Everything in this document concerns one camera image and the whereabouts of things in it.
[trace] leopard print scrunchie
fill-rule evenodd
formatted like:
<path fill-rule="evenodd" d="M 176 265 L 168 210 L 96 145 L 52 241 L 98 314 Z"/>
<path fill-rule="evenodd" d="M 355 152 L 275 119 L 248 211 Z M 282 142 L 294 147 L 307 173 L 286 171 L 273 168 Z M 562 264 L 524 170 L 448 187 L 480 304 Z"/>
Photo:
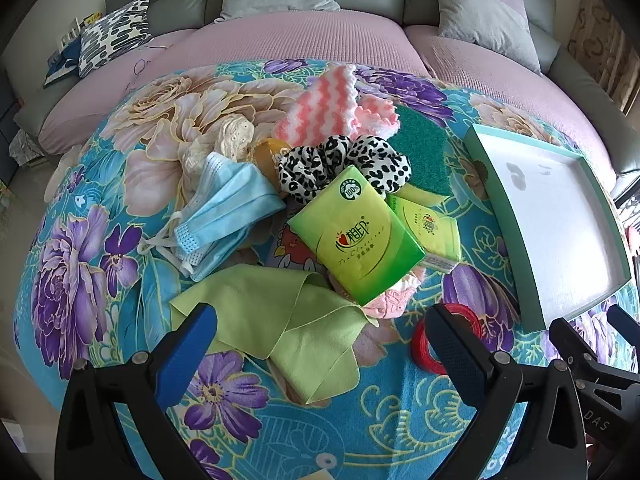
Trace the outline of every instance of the leopard print scrunchie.
<path fill-rule="evenodd" d="M 281 157 L 280 185 L 297 202 L 307 204 L 351 164 L 383 198 L 411 177 L 409 160 L 384 139 L 361 137 L 353 142 L 346 136 L 331 136 L 316 148 L 300 146 Z"/>

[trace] blue gripper pad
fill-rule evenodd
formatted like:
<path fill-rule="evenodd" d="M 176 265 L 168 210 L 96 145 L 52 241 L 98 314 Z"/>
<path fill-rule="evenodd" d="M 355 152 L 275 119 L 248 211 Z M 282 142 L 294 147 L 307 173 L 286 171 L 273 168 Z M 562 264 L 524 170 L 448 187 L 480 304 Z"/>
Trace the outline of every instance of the blue gripper pad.
<path fill-rule="evenodd" d="M 207 305 L 175 344 L 174 352 L 156 374 L 156 402 L 163 412 L 182 399 L 217 330 L 216 310 Z"/>
<path fill-rule="evenodd" d="M 607 310 L 607 321 L 625 338 L 631 346 L 640 352 L 640 324 L 617 305 L 611 305 Z"/>
<path fill-rule="evenodd" d="M 460 399 L 467 406 L 481 409 L 486 401 L 487 376 L 482 367 L 474 359 L 469 348 L 463 343 L 451 325 L 442 317 L 442 314 L 435 307 L 428 308 L 424 314 L 424 331 L 431 346 L 435 350 L 442 365 L 447 370 L 447 374 L 456 387 Z M 480 357 L 487 360 L 489 351 L 484 348 L 480 340 L 471 332 L 469 337 L 473 338 L 481 346 L 478 350 Z"/>

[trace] floor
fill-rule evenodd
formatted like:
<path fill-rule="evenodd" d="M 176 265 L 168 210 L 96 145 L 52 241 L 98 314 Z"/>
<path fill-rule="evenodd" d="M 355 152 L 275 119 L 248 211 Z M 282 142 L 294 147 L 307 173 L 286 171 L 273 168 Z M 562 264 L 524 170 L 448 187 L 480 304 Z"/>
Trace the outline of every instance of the floor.
<path fill-rule="evenodd" d="M 42 197 L 53 170 L 49 163 L 18 170 L 9 186 L 16 198 L 8 211 L 8 233 L 0 240 L 0 416 L 20 424 L 27 460 L 43 480 L 53 479 L 59 415 L 15 350 L 12 318 L 22 266 L 45 210 Z"/>

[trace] pink and white striped cloth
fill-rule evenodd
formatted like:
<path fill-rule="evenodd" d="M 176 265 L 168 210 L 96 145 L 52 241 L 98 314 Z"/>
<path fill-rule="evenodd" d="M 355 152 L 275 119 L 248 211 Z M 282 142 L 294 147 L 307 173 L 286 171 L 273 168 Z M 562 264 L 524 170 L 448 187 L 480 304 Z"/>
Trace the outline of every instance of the pink and white striped cloth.
<path fill-rule="evenodd" d="M 330 136 L 388 139 L 400 127 L 390 100 L 365 95 L 357 102 L 356 66 L 333 64 L 291 106 L 274 129 L 290 146 L 317 146 Z"/>

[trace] teal box lid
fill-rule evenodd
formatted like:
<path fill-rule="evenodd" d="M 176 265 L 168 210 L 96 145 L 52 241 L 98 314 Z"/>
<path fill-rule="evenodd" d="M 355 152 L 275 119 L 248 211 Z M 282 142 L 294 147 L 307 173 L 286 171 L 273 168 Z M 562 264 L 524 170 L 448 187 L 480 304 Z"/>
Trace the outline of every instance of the teal box lid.
<path fill-rule="evenodd" d="M 464 142 L 486 176 L 525 332 L 580 316 L 632 279 L 612 201 L 582 155 L 481 124 Z"/>

